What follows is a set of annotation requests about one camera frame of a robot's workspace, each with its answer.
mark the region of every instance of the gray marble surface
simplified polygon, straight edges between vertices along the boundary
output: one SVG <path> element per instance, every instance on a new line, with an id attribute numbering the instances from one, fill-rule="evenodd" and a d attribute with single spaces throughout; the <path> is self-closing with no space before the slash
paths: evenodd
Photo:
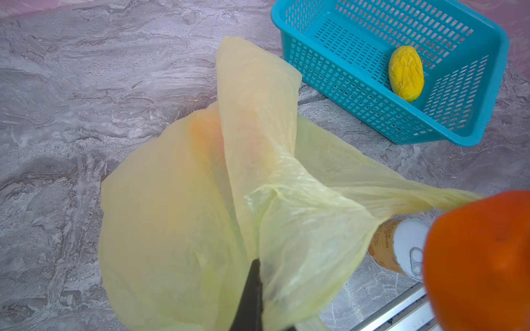
<path id="1" fill-rule="evenodd" d="M 101 178 L 215 100 L 224 35 L 281 54 L 271 6 L 119 0 L 0 23 L 0 330 L 125 330 L 96 259 Z M 530 83 L 511 64 L 471 148 L 394 145 L 307 85 L 299 112 L 412 180 L 483 194 L 530 188 Z M 412 285 L 366 258 L 322 319 L 349 330 Z"/>

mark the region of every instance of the can label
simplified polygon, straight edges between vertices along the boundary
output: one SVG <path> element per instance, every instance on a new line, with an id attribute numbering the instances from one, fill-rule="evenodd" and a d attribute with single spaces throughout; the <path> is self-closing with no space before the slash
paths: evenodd
<path id="1" fill-rule="evenodd" d="M 381 267 L 405 275 L 394 253 L 394 233 L 402 221 L 390 220 L 381 224 L 370 242 L 368 253 Z"/>

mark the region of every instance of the orange item inside bag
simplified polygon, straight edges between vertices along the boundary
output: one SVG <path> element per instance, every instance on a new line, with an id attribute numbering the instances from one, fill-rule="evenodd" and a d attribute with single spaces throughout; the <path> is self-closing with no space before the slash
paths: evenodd
<path id="1" fill-rule="evenodd" d="M 509 191 L 440 216 L 423 280 L 444 331 L 530 330 L 530 191 Z"/>

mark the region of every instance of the basket rim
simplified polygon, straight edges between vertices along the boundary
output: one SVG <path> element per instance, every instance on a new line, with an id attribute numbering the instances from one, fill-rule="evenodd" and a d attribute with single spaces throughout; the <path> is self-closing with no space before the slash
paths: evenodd
<path id="1" fill-rule="evenodd" d="M 360 71 L 354 65 L 341 59 L 339 56 L 337 56 L 336 54 L 334 54 L 327 48 L 322 48 L 312 39 L 305 36 L 303 33 L 300 33 L 293 27 L 289 26 L 287 23 L 285 23 L 281 19 L 280 8 L 282 8 L 286 3 L 292 3 L 293 1 L 295 0 L 277 0 L 276 3 L 274 3 L 271 9 L 271 19 L 274 25 L 278 29 L 280 29 L 282 32 L 288 34 L 291 38 L 300 41 L 301 43 L 307 45 L 309 48 L 318 49 L 319 50 L 318 53 L 320 53 L 322 56 L 330 59 L 332 62 L 336 63 L 338 66 L 347 69 L 354 76 L 359 77 L 359 79 L 365 82 L 372 82 L 372 87 L 376 86 L 377 82 L 373 78 L 371 78 L 369 75 L 367 75 L 365 72 Z M 476 11 L 458 2 L 457 0 L 443 0 L 443 1 L 448 3 L 449 5 L 453 5 L 458 10 L 465 12 L 466 14 L 472 16 L 473 18 L 491 27 L 492 29 L 495 30 L 495 32 L 498 33 L 498 37 L 500 39 L 500 47 L 497 51 L 495 62 L 493 63 L 493 70 L 492 70 L 490 79 L 488 80 L 488 86 L 485 90 L 485 97 L 482 102 L 482 108 L 480 109 L 480 113 L 478 115 L 478 118 L 476 119 L 475 125 L 471 133 L 467 136 L 457 135 L 456 133 L 447 129 L 442 124 L 438 123 L 437 121 L 435 121 L 434 119 L 432 119 L 431 117 L 423 113 L 418 108 L 414 107 L 413 105 L 409 104 L 405 100 L 398 97 L 392 91 L 389 91 L 389 93 L 382 92 L 382 94 L 388 97 L 393 103 L 406 109 L 412 116 L 416 117 L 420 121 L 423 121 L 433 131 L 437 132 L 441 136 L 444 136 L 447 140 L 451 141 L 452 143 L 460 145 L 460 146 L 464 146 L 464 147 L 474 146 L 482 140 L 482 137 L 484 136 L 484 132 L 486 129 L 486 125 L 489 123 L 491 116 L 493 114 L 493 109 L 495 106 L 495 101 L 497 99 L 498 90 L 500 88 L 502 79 L 504 77 L 504 71 L 506 69 L 506 64 L 508 62 L 507 55 L 508 55 L 508 48 L 509 48 L 510 41 L 508 38 L 508 34 L 504 31 L 504 29 L 501 28 L 496 23 L 494 23 L 493 21 L 491 21 L 490 19 L 488 19 L 487 17 L 477 13 Z"/>

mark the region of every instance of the yellow object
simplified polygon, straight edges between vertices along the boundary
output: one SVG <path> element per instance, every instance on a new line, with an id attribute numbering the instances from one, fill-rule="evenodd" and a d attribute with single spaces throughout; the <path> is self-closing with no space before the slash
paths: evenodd
<path id="1" fill-rule="evenodd" d="M 418 52 L 412 46 L 398 47 L 390 57 L 388 75 L 392 91 L 401 99 L 416 100 L 423 90 L 423 64 Z"/>
<path id="2" fill-rule="evenodd" d="M 217 53 L 218 102 L 108 176 L 98 258 L 132 330 L 224 331 L 259 257 L 263 326 L 326 330 L 320 313 L 396 213 L 479 199 L 408 181 L 297 115 L 300 73 L 240 38 Z"/>

